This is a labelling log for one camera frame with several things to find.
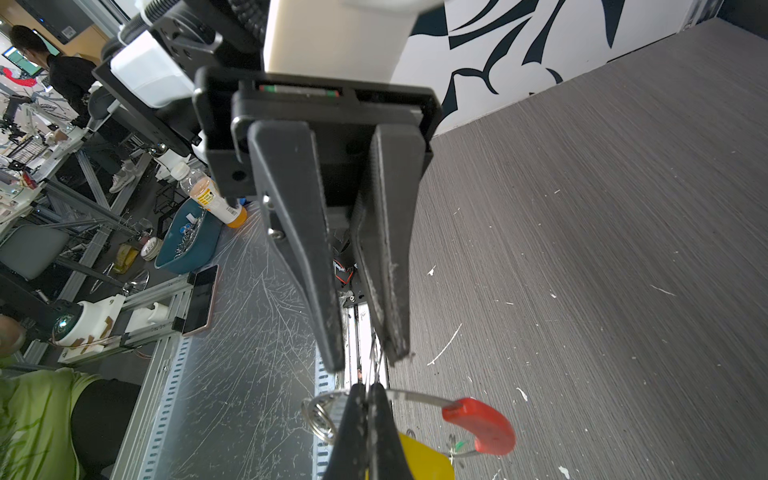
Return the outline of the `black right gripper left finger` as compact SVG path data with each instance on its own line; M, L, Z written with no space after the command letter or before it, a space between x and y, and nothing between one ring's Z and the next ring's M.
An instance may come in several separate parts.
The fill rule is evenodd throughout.
M323 480L364 480L368 466L366 387L351 387Z

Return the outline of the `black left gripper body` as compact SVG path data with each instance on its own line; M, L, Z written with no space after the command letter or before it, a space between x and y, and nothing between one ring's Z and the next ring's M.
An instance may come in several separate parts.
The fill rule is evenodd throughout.
M426 142L442 116L428 88L269 74L225 67L200 68L193 105L205 136L205 155L219 192L228 200L256 201L268 242L251 164L248 129L258 120L300 121L314 132L323 182L329 244L343 233L353 251L351 223L375 128L414 125Z

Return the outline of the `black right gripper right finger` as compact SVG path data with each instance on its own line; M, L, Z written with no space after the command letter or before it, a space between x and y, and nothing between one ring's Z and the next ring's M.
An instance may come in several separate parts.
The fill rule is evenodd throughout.
M387 390L380 383L370 387L367 406L369 478L413 480L387 397Z

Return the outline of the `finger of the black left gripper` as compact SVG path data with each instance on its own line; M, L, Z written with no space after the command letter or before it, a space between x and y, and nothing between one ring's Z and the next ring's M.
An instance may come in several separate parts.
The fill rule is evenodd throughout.
M247 133L268 236L309 308L325 368L345 368L323 182L314 132L300 121L258 120Z
M387 359L410 355L409 252L426 142L414 125L373 133L351 233L365 299Z

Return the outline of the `yellow key tag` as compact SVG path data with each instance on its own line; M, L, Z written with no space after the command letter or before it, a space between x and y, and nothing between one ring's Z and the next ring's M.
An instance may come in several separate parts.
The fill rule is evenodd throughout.
M399 438L415 480L455 479L454 467L445 455L404 434L399 433ZM370 479L368 469L365 479Z

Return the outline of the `red handled wire keyring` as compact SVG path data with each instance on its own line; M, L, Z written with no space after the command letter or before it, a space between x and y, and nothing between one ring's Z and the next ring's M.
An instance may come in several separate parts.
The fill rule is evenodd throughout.
M414 439L438 446L452 460L487 455L504 457L517 445L508 418L473 397L449 400L426 393L388 389L400 429Z

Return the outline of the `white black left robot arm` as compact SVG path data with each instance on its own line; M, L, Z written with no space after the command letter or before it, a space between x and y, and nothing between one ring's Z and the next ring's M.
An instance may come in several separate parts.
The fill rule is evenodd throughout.
M226 200L261 206L319 352L345 366L341 238L390 361L410 355L409 255L441 105L392 77L427 1L141 1L98 81Z

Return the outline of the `plastic bottle orange cap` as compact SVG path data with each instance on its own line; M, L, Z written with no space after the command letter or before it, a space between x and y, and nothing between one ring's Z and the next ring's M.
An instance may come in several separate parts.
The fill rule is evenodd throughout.
M242 205L231 206L203 170L179 163L170 173L184 193L222 223L230 228L239 228L245 223L247 211Z

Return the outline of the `teal bowl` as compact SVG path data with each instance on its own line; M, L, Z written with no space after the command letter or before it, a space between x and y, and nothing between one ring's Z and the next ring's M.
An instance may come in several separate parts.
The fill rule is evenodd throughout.
M193 272L214 255L224 224L192 199L175 214L154 260L156 269L176 275Z

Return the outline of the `black smartphone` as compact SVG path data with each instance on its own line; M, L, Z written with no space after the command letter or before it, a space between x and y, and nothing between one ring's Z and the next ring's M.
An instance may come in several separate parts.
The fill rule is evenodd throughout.
M210 265L193 275L190 303L181 330L183 335L193 335L209 327L218 270L218 265Z

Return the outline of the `person in black shirt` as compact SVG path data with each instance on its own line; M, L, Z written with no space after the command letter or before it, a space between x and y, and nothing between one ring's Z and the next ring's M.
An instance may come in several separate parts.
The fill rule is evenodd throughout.
M96 81L92 61L66 55L53 55L44 40L32 29L15 25L10 29L11 44L29 61L48 72L49 83L76 112L72 124L79 128L87 126L91 115L88 110L90 87Z

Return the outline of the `person in green shirt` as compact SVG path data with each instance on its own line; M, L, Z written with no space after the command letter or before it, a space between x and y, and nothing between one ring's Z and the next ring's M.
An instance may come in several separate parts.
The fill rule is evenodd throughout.
M140 386L70 368L1 376L1 477L103 479Z

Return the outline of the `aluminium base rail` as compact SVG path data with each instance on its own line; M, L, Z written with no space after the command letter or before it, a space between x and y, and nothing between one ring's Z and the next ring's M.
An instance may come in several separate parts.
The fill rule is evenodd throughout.
M302 403L304 420L313 434L312 477L321 479L328 467L334 437L341 426L349 389L357 384L379 381L389 384L384 351L373 327L367 300L352 290L339 294L345 369L326 370L322 358L315 358L315 396Z

